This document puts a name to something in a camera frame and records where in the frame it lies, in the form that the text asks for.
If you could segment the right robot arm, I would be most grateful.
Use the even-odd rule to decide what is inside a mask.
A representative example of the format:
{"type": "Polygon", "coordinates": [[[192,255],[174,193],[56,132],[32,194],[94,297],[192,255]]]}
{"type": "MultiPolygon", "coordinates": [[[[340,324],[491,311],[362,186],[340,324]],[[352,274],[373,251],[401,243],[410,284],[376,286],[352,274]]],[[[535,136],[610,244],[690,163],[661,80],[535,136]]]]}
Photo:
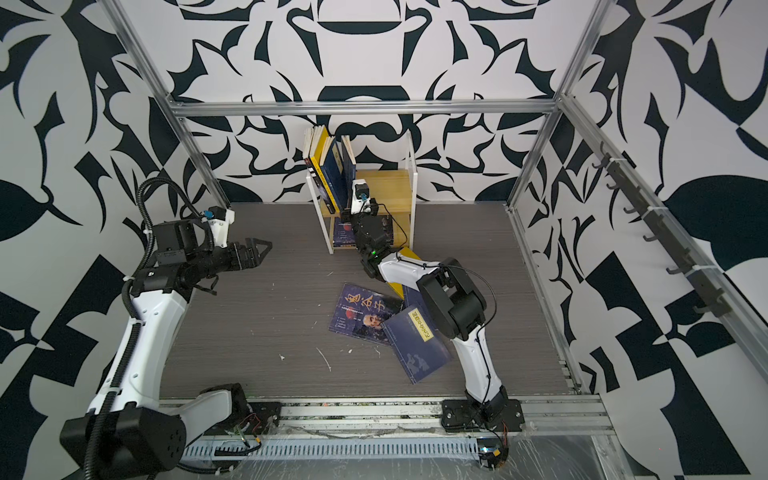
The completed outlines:
{"type": "Polygon", "coordinates": [[[471,278],[473,273],[454,258],[429,263],[404,256],[401,247],[389,244],[378,207],[370,200],[359,210],[342,214],[351,223],[366,274],[419,292],[430,319],[454,345],[475,418],[485,424],[501,419],[508,395],[492,363],[486,339],[487,302],[471,278]]]}

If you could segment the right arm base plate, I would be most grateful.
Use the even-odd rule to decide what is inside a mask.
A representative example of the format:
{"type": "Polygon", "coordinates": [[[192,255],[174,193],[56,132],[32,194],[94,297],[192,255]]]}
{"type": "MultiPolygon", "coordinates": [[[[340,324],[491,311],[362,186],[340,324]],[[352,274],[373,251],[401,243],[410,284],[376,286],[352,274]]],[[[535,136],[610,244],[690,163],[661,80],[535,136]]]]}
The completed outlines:
{"type": "Polygon", "coordinates": [[[440,403],[442,428],[449,433],[490,430],[521,432],[525,423],[522,406],[516,399],[494,399],[481,406],[475,400],[443,400],[440,403]]]}

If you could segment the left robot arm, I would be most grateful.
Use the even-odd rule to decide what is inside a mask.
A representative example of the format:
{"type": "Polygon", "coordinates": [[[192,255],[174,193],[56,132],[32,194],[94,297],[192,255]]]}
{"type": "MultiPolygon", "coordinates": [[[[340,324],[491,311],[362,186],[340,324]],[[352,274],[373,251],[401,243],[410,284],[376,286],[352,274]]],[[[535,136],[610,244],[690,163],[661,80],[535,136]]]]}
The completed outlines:
{"type": "Polygon", "coordinates": [[[238,383],[215,386],[171,411],[160,408],[164,367],[194,291],[215,292],[220,274],[253,269],[272,250],[270,241],[231,242],[234,212],[223,207],[198,211],[174,181],[145,180],[136,192],[147,244],[121,300],[128,323],[115,362],[86,414],[65,422],[59,440],[86,479],[153,479],[174,469],[220,475],[216,467],[183,462],[186,447],[210,429],[233,430],[251,415],[238,383]],[[188,218],[155,224],[145,205],[160,186],[175,192],[191,210],[188,218]]]}

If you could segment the large yellow book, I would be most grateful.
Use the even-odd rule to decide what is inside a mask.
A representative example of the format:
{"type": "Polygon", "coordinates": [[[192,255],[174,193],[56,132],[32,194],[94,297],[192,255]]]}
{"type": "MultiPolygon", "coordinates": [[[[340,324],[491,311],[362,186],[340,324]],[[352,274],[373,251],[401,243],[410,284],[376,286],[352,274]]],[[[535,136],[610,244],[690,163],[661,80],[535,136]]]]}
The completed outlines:
{"type": "Polygon", "coordinates": [[[323,185],[327,197],[327,209],[331,214],[338,213],[339,207],[336,196],[333,193],[330,178],[326,174],[325,161],[330,149],[330,135],[327,128],[323,125],[313,128],[312,143],[310,146],[309,159],[316,176],[323,185]]]}

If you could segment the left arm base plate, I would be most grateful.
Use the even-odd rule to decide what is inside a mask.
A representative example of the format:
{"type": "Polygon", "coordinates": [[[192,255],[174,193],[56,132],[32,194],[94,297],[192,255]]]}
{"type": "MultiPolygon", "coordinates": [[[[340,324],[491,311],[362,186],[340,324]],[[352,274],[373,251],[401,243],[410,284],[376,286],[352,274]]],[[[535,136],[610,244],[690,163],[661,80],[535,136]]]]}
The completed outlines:
{"type": "Polygon", "coordinates": [[[250,402],[247,415],[236,426],[236,430],[253,436],[269,434],[280,425],[282,407],[279,401],[250,402]]]}

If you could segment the purple portrait book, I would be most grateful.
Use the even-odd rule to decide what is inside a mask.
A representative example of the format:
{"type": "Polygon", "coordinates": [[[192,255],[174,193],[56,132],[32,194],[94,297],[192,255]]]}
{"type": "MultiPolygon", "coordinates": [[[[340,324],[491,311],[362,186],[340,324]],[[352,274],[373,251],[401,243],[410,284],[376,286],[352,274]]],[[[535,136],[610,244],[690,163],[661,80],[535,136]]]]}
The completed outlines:
{"type": "Polygon", "coordinates": [[[355,233],[351,222],[343,222],[340,217],[336,217],[332,230],[332,246],[334,249],[356,247],[355,233]]]}
{"type": "Polygon", "coordinates": [[[360,340],[388,345],[383,324],[399,313],[404,302],[379,292],[345,283],[338,297],[329,331],[360,340]]]}

